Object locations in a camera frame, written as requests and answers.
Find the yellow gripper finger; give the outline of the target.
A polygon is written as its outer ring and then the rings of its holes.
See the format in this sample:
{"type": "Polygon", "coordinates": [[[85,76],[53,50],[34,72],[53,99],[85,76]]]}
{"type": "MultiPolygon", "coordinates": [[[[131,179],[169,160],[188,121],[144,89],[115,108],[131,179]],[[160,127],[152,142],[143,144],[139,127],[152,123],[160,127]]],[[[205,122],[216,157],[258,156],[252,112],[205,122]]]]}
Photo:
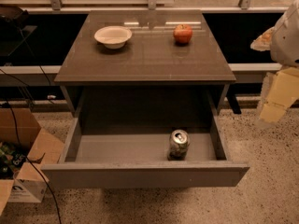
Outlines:
{"type": "Polygon", "coordinates": [[[257,51],[267,51],[271,49],[272,46],[272,36],[275,31],[274,27],[267,29],[261,35],[259,35],[250,44],[250,48],[257,51]]]}
{"type": "Polygon", "coordinates": [[[258,104],[259,120],[277,123],[299,99],[299,69],[290,67],[275,74],[267,73],[258,104]]]}

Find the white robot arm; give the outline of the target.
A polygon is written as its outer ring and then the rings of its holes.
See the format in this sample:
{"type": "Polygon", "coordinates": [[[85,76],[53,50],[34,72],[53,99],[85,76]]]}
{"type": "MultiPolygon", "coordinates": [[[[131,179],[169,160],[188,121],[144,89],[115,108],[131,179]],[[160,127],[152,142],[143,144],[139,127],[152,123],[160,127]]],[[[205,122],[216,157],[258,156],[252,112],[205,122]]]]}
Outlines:
{"type": "Polygon", "coordinates": [[[281,64],[275,74],[263,80],[258,121],[275,124],[299,99],[299,0],[295,0],[276,24],[258,36],[250,48],[270,51],[271,59],[281,64]]]}

